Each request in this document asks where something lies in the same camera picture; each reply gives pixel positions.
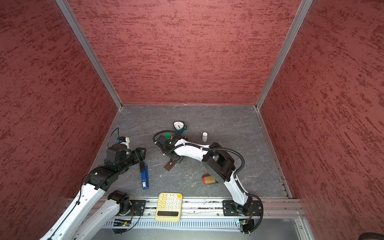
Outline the brown weekly pill organizer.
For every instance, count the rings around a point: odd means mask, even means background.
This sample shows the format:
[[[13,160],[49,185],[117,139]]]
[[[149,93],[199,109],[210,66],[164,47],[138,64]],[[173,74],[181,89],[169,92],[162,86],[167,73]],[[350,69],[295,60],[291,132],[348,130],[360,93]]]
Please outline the brown weekly pill organizer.
[[[172,170],[172,168],[177,164],[176,161],[169,160],[168,163],[164,166],[164,169],[168,172]]]

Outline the green capped pill bottle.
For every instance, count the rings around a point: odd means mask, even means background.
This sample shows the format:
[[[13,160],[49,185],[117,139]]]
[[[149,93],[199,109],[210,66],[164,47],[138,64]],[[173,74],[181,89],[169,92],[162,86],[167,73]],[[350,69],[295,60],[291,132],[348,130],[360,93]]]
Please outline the green capped pill bottle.
[[[165,138],[166,138],[167,140],[171,140],[171,139],[173,138],[173,136],[172,136],[171,133],[166,133],[166,134],[165,134]]]

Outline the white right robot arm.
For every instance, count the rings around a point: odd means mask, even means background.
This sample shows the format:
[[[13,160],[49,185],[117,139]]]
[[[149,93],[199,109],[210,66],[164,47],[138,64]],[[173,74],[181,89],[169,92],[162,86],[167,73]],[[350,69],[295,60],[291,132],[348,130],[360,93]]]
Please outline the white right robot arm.
[[[163,131],[153,136],[153,142],[161,149],[164,156],[174,162],[179,162],[184,157],[202,162],[211,177],[226,186],[238,214],[247,216],[251,213],[252,197],[238,178],[238,173],[245,166],[245,160],[241,154],[223,148],[218,143],[199,145],[181,136],[172,136],[168,139],[163,135]]]

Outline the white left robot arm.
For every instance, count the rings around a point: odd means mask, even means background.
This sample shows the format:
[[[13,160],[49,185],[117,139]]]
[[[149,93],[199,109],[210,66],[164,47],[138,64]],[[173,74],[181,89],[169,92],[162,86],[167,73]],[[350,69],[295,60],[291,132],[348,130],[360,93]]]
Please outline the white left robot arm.
[[[42,239],[90,240],[116,215],[132,220],[139,211],[134,208],[129,195],[118,190],[112,192],[90,218],[87,215],[120,175],[145,160],[146,153],[145,148],[132,151],[126,143],[109,147],[104,164],[84,177],[77,196]]]

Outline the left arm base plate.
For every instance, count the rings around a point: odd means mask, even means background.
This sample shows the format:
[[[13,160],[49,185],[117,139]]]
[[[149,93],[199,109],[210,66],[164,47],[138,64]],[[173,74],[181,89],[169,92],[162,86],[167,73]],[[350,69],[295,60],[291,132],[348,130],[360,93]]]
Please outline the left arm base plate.
[[[104,207],[112,208],[116,211],[116,216],[142,216],[147,201],[145,200],[107,200],[103,204]]]

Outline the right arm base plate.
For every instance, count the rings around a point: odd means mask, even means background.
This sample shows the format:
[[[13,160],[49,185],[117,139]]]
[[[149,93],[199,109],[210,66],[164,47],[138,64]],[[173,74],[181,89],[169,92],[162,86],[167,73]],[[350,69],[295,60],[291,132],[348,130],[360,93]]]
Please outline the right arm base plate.
[[[223,201],[223,212],[224,216],[257,216],[260,217],[262,215],[262,210],[264,208],[261,205],[260,201],[255,201],[252,199],[248,199],[248,201],[244,205],[240,205],[235,203],[232,200]]]

